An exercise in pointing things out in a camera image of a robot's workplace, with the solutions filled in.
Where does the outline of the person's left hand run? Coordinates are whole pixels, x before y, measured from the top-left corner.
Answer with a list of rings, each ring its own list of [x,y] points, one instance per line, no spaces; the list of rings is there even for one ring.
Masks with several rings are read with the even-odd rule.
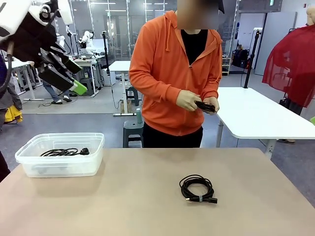
[[[212,97],[204,98],[203,102],[208,104],[208,105],[214,106],[214,111],[213,112],[206,111],[206,113],[208,113],[210,115],[215,115],[220,109],[220,106],[219,106],[219,103],[218,103],[218,100],[217,100],[216,97],[212,96]]]

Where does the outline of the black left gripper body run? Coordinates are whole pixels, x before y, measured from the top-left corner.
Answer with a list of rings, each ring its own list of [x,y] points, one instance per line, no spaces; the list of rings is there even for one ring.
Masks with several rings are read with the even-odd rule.
[[[9,54],[35,66],[57,66],[57,35],[52,21],[57,13],[21,13],[9,19],[13,30],[9,36]]]

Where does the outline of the person's right hand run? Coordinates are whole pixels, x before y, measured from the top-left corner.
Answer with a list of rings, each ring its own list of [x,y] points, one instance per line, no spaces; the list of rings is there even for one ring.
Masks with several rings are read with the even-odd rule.
[[[201,102],[199,95],[189,91],[181,90],[176,99],[176,105],[190,112],[194,112],[197,109],[196,102]]]

